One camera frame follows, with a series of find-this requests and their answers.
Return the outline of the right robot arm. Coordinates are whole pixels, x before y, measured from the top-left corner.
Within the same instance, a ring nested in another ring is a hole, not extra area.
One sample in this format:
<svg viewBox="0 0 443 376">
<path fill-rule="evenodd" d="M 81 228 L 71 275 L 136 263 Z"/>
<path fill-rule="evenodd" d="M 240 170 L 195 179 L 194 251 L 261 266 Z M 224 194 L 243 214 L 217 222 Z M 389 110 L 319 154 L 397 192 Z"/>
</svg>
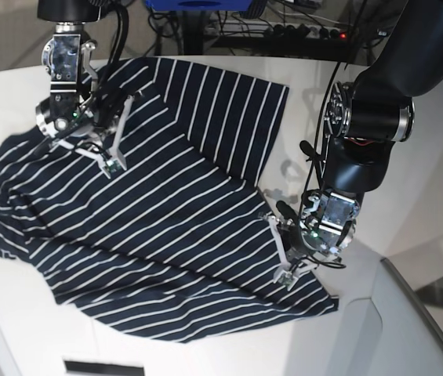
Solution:
<svg viewBox="0 0 443 376">
<path fill-rule="evenodd" d="M 96 40 L 85 31 L 109 13 L 117 16 L 116 37 L 103 73 L 91 64 Z M 40 1 L 40 20 L 55 25 L 42 50 L 42 65 L 50 76 L 49 97 L 36 106 L 36 125 L 44 139 L 38 155 L 55 146 L 94 160 L 106 175 L 124 170 L 120 150 L 135 89 L 111 89 L 129 32 L 129 13 L 121 1 Z"/>
</svg>

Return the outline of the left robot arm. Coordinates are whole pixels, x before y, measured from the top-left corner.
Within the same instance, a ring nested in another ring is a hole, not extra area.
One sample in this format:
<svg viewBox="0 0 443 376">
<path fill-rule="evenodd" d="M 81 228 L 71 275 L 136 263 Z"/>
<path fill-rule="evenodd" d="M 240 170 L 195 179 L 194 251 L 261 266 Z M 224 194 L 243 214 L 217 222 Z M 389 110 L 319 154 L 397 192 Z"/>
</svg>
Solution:
<svg viewBox="0 0 443 376">
<path fill-rule="evenodd" d="M 364 195 L 377 189 L 395 143 L 413 130 L 413 100 L 443 80 L 443 1 L 409 1 L 376 61 L 352 82 L 330 81 L 313 142 L 300 149 L 318 187 L 300 206 L 267 215 L 279 264 L 273 281 L 294 287 L 320 266 L 343 267 Z"/>
</svg>

